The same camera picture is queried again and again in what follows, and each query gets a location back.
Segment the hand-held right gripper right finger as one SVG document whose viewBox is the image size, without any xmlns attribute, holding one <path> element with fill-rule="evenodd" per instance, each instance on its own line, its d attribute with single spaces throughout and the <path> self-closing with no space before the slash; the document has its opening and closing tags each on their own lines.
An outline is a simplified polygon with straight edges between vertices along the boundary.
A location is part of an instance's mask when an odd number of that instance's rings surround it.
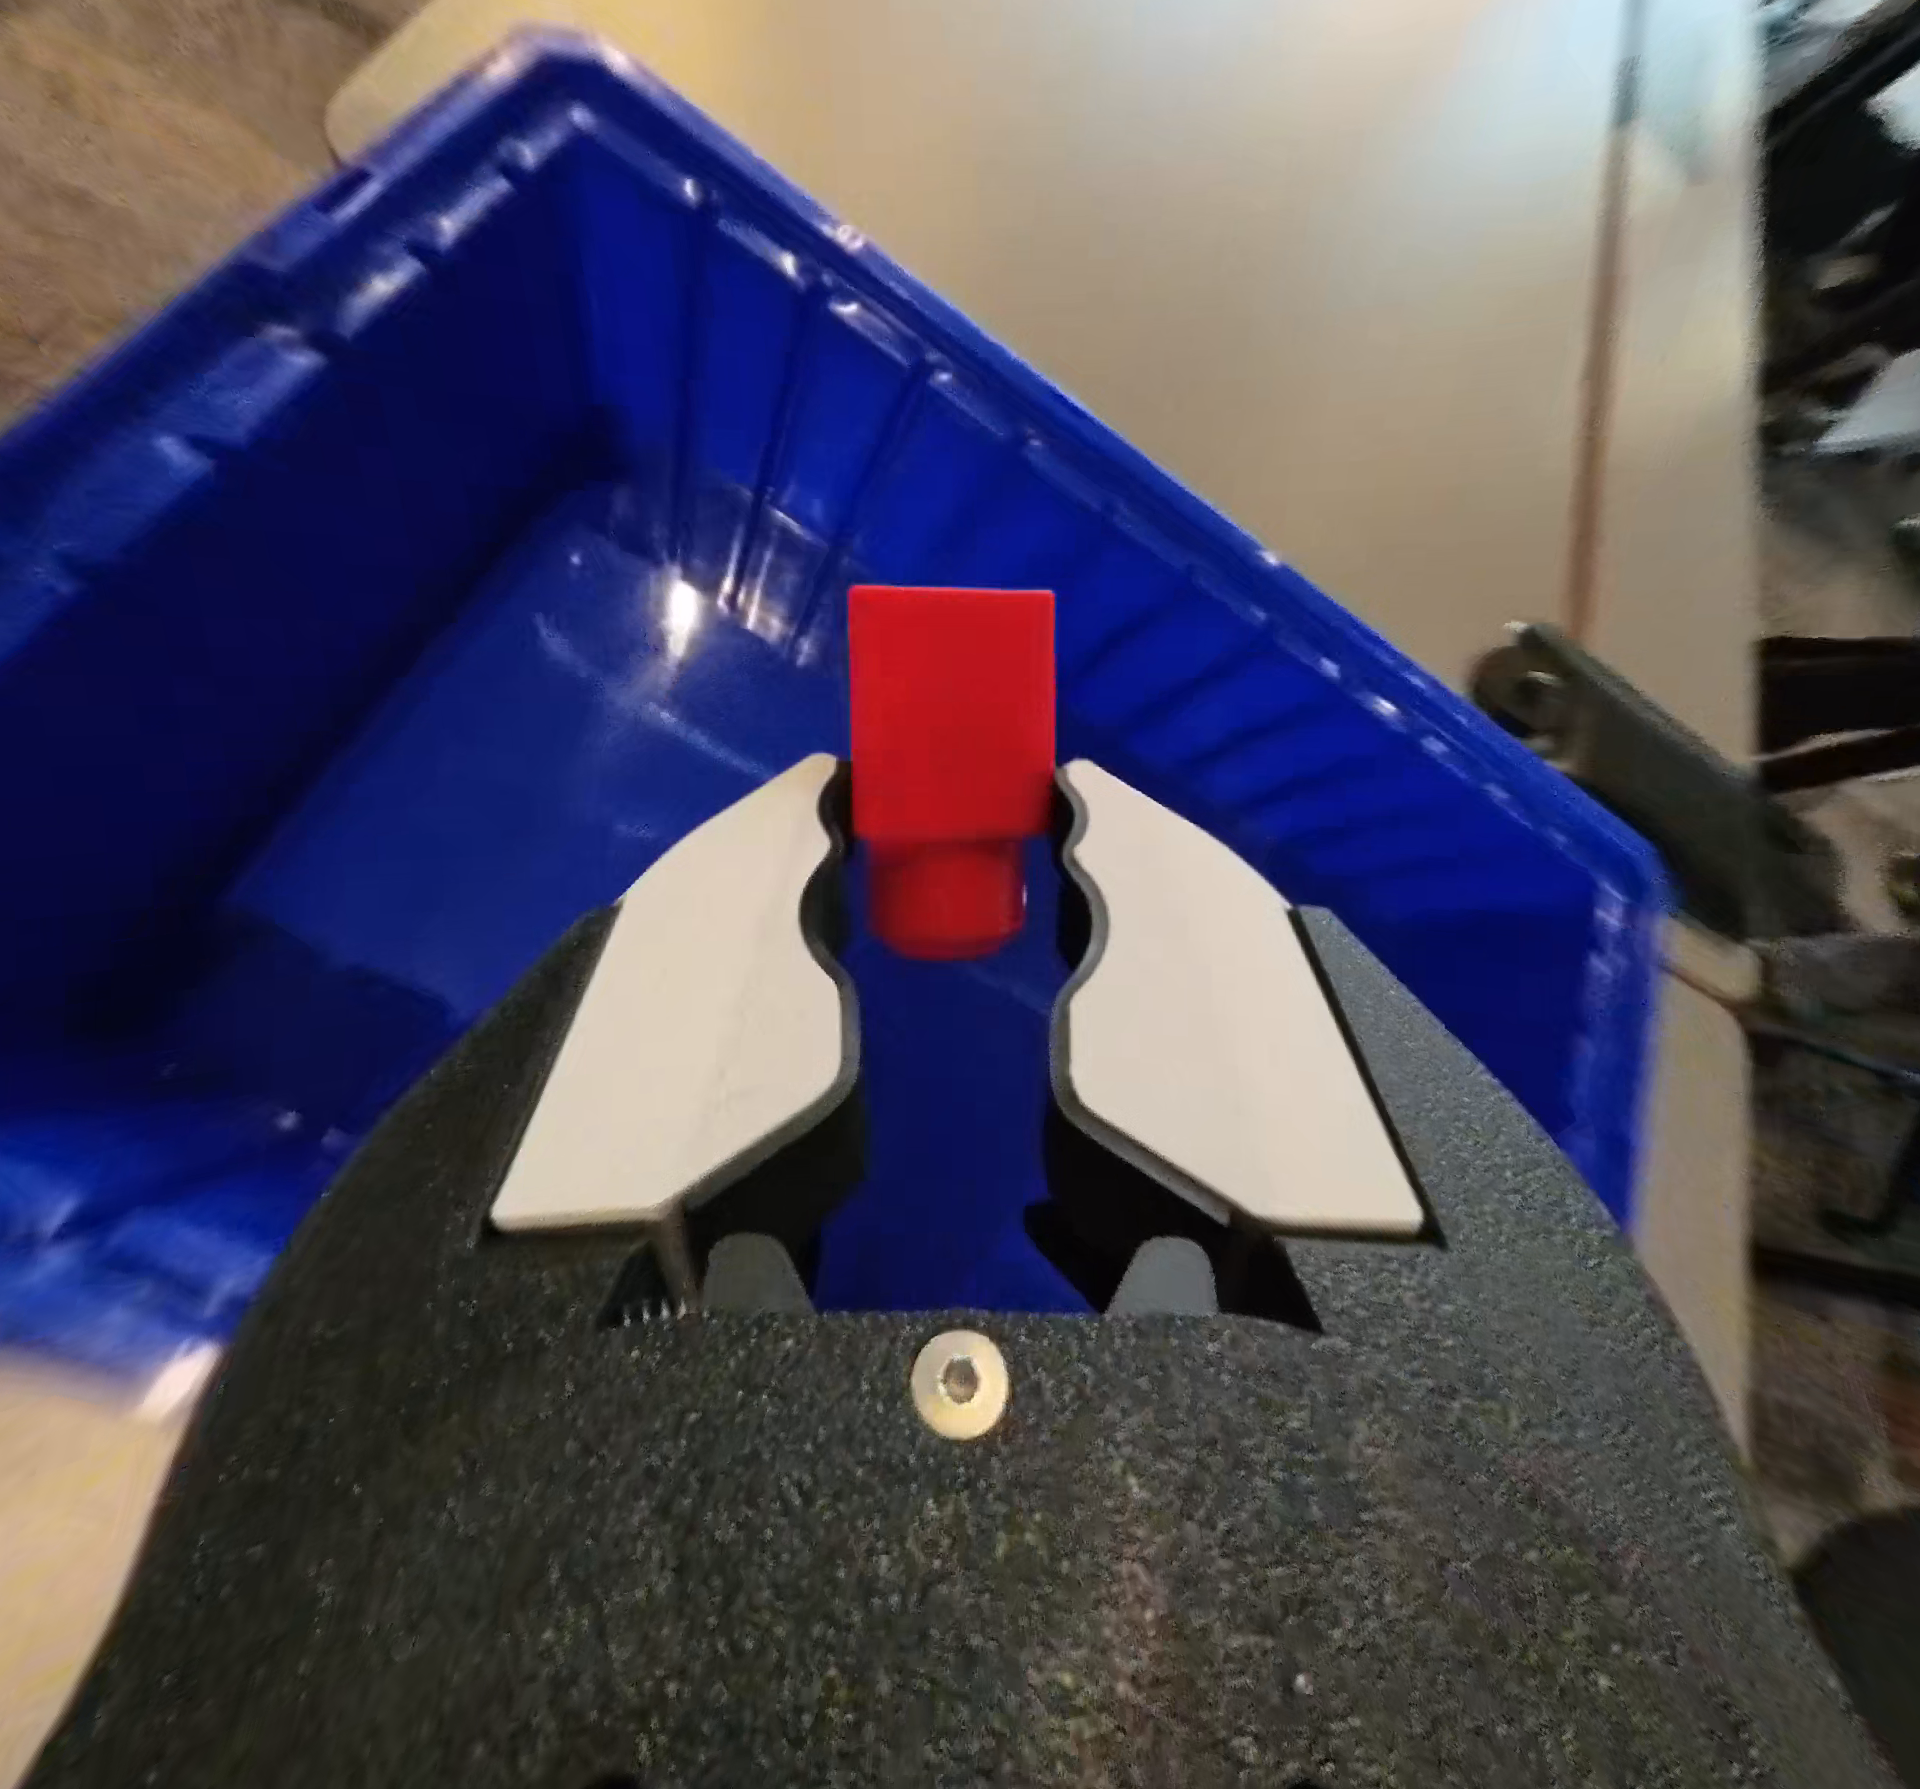
<svg viewBox="0 0 1920 1789">
<path fill-rule="evenodd" d="M 1059 768 L 1086 942 L 1052 1096 L 1097 1155 L 1218 1225 L 1413 1244 L 1427 1207 L 1294 904 L 1086 758 Z"/>
</svg>

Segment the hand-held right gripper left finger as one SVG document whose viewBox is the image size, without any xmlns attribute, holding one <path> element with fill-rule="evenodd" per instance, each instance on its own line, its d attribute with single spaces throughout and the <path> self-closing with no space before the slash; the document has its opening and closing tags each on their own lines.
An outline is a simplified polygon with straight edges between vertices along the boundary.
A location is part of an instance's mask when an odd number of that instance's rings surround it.
<svg viewBox="0 0 1920 1789">
<path fill-rule="evenodd" d="M 640 1230 L 701 1287 L 732 1239 L 805 1273 L 861 1184 L 843 768 L 805 756 L 685 831 L 611 904 L 486 1225 Z"/>
</svg>

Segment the small red mega block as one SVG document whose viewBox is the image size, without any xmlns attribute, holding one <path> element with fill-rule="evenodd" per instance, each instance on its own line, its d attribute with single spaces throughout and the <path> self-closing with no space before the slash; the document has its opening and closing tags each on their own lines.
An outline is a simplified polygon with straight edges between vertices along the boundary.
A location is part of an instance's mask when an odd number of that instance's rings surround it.
<svg viewBox="0 0 1920 1789">
<path fill-rule="evenodd" d="M 1053 630 L 1052 592 L 847 592 L 851 831 L 869 926 L 909 960 L 1021 936 L 1059 762 Z"/>
</svg>

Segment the blue plastic bin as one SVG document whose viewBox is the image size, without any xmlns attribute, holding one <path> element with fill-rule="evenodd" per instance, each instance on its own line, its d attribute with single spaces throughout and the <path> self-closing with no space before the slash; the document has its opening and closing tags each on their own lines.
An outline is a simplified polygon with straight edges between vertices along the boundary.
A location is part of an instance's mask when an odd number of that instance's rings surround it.
<svg viewBox="0 0 1920 1789">
<path fill-rule="evenodd" d="M 4 1353 L 149 1385 L 588 907 L 847 749 L 855 583 L 1349 931 L 1617 1225 L 1652 851 L 654 80 L 519 42 L 4 436 Z"/>
</svg>

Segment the black table clamp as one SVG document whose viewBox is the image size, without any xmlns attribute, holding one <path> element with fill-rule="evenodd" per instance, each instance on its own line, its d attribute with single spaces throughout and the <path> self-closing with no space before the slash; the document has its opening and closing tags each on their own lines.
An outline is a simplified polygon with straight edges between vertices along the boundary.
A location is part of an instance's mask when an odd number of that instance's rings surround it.
<svg viewBox="0 0 1920 1789">
<path fill-rule="evenodd" d="M 1849 932 L 1834 845 L 1553 626 L 1512 626 L 1467 692 L 1660 856 L 1693 931 L 1741 948 Z"/>
</svg>

